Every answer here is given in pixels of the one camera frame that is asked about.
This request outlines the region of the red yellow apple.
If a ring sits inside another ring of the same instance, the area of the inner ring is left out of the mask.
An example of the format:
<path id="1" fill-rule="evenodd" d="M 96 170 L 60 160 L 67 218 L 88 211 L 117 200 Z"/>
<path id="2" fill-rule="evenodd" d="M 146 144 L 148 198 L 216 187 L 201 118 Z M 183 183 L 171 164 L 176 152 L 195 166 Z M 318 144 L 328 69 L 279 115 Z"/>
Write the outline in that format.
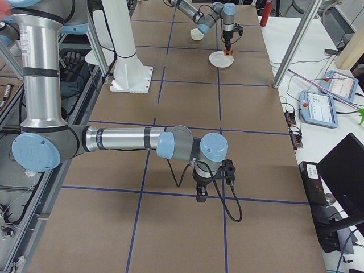
<path id="1" fill-rule="evenodd" d="M 226 48 L 223 50 L 223 53 L 225 56 L 232 56 L 233 55 L 233 49 L 227 50 Z"/>

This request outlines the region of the white plate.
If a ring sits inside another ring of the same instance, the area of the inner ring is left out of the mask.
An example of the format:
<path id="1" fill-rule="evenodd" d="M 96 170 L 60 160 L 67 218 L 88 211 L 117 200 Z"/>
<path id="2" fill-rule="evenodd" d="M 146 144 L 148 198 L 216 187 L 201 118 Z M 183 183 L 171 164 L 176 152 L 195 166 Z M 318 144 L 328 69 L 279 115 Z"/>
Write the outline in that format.
<path id="1" fill-rule="evenodd" d="M 234 63 L 234 57 L 225 55 L 223 51 L 216 51 L 209 55 L 209 61 L 217 68 L 227 68 Z"/>

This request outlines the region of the white bowl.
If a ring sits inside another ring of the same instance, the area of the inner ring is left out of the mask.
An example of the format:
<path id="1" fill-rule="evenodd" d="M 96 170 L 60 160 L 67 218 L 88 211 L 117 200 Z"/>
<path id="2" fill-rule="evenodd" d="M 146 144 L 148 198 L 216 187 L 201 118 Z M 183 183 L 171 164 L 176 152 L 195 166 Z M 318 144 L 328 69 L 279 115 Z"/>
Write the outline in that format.
<path id="1" fill-rule="evenodd" d="M 191 29 L 190 36 L 194 41 L 200 41 L 204 38 L 204 34 L 198 28 Z"/>

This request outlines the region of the red bottle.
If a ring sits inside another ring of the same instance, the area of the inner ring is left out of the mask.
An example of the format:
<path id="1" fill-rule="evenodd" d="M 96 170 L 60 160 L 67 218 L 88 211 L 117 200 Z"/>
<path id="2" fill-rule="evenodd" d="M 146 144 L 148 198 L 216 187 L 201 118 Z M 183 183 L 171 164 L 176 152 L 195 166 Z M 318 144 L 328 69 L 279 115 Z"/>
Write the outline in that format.
<path id="1" fill-rule="evenodd" d="M 273 1 L 272 0 L 266 0 L 264 9 L 263 9 L 263 14 L 261 16 L 261 20 L 260 20 L 260 26 L 261 27 L 265 27 L 267 24 L 267 21 L 270 17 L 271 14 L 271 10 L 273 7 Z"/>

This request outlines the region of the upper orange circuit board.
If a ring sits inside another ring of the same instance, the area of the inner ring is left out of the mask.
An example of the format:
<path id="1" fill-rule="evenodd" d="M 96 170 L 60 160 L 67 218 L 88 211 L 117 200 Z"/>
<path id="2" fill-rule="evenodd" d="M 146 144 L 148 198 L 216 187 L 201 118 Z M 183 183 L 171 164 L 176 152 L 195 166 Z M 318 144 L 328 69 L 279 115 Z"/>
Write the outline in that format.
<path id="1" fill-rule="evenodd" d="M 284 117 L 286 119 L 286 123 L 287 123 L 288 127 L 296 125 L 296 118 L 295 118 L 296 115 L 295 115 L 294 111 L 285 111 Z"/>

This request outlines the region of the orange circuit board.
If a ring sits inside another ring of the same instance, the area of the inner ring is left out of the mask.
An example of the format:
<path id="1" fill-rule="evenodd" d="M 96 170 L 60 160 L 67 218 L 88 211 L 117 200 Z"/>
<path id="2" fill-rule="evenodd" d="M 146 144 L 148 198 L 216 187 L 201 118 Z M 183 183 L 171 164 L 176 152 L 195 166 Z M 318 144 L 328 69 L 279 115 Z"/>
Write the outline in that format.
<path id="1" fill-rule="evenodd" d="M 296 151 L 300 148 L 303 148 L 302 143 L 302 133 L 300 130 L 289 130 L 289 135 L 291 138 L 293 149 Z"/>
<path id="2" fill-rule="evenodd" d="M 294 111 L 285 111 L 284 117 L 286 119 L 286 123 L 287 123 L 288 127 L 296 125 L 296 118 L 295 118 L 296 115 L 295 115 Z"/>

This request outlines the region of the lower orange circuit board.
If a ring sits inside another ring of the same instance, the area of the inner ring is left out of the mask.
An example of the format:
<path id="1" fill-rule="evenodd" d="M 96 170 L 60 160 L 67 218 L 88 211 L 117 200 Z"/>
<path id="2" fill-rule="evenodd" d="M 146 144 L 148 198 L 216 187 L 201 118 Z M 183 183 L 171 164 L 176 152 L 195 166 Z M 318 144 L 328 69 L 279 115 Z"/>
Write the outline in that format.
<path id="1" fill-rule="evenodd" d="M 293 149 L 296 151 L 300 148 L 303 148 L 302 143 L 302 133 L 300 130 L 289 130 L 289 135 L 291 138 Z"/>

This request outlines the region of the near teach pendant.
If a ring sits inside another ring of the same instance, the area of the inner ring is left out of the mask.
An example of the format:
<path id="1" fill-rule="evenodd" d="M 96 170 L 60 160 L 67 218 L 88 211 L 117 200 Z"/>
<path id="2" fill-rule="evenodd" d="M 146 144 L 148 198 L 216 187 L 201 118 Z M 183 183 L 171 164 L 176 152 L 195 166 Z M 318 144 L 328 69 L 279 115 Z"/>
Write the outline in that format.
<path id="1" fill-rule="evenodd" d="M 300 116 L 306 123 L 337 128 L 338 119 L 333 97 L 304 90 L 300 93 Z"/>

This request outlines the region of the teach pendant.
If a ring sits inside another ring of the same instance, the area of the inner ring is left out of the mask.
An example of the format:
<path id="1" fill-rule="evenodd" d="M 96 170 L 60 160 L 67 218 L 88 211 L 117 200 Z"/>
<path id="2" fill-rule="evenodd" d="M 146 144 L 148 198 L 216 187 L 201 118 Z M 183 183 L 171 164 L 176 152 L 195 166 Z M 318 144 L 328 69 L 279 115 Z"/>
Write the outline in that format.
<path id="1" fill-rule="evenodd" d="M 325 74 L 321 86 L 345 101 L 353 102 L 358 83 L 358 79 L 353 76 L 331 70 Z"/>
<path id="2" fill-rule="evenodd" d="M 338 119 L 333 97 L 304 90 L 300 93 L 300 116 L 306 123 L 337 128 Z"/>

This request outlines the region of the black computer box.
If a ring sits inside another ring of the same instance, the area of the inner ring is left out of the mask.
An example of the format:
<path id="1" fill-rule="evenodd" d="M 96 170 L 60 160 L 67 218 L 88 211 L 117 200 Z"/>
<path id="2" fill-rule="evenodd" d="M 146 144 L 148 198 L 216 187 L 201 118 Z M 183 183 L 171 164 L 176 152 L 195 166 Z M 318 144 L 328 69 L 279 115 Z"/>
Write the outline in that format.
<path id="1" fill-rule="evenodd" d="M 311 205 L 331 205 L 326 199 L 317 163 L 302 161 L 299 170 L 308 202 Z"/>

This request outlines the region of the far teach pendant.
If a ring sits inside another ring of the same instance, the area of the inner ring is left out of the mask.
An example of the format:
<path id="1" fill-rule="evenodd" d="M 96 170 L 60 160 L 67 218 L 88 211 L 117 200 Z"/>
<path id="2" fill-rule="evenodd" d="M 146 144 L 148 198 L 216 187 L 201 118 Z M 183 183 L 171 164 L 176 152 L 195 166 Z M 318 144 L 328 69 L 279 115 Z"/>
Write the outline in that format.
<path id="1" fill-rule="evenodd" d="M 358 83 L 358 79 L 353 76 L 331 70 L 325 74 L 321 86 L 345 101 L 353 102 Z"/>

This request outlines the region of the black monitor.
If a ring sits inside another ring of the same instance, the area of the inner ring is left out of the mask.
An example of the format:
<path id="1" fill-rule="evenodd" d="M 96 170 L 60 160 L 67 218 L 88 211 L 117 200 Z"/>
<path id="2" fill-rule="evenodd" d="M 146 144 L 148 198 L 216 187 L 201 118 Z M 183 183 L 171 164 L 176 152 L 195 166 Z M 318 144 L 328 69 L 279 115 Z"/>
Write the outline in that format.
<path id="1" fill-rule="evenodd" d="M 347 213 L 363 212 L 363 144 L 353 133 L 319 161 L 318 171 Z"/>

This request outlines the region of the green plastic clip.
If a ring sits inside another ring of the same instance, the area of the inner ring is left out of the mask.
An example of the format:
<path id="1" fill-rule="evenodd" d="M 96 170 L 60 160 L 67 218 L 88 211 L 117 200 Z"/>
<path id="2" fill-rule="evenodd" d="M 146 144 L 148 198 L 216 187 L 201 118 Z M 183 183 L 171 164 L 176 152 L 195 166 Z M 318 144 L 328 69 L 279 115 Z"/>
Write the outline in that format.
<path id="1" fill-rule="evenodd" d="M 357 112 L 359 113 L 359 115 L 361 117 L 359 125 L 362 125 L 364 123 L 364 109 L 358 109 Z"/>

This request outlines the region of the aluminium frame post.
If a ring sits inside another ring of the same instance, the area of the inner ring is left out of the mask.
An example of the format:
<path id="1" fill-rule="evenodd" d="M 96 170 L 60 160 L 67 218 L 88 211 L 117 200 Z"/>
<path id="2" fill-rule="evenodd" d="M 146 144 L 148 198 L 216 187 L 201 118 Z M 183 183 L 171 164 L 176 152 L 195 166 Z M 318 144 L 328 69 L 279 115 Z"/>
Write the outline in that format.
<path id="1" fill-rule="evenodd" d="M 279 85 L 281 84 L 285 73 L 288 71 L 288 68 L 292 63 L 292 60 L 296 55 L 296 52 L 299 48 L 302 39 L 304 38 L 313 18 L 315 17 L 315 14 L 317 13 L 319 7 L 321 6 L 321 3 L 322 1 L 320 0 L 310 1 L 308 8 L 300 20 L 300 23 L 293 35 L 293 38 L 288 46 L 288 49 L 276 73 L 276 76 L 272 83 L 272 86 L 274 88 L 278 88 Z"/>

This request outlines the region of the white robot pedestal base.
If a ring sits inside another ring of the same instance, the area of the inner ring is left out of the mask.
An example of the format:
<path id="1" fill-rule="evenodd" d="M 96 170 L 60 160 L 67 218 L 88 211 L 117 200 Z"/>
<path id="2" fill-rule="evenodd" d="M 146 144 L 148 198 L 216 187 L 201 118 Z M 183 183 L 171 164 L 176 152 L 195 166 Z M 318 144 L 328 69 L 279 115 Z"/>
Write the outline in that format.
<path id="1" fill-rule="evenodd" d="M 102 1 L 117 61 L 110 90 L 112 92 L 148 93 L 153 67 L 138 59 L 126 1 Z"/>

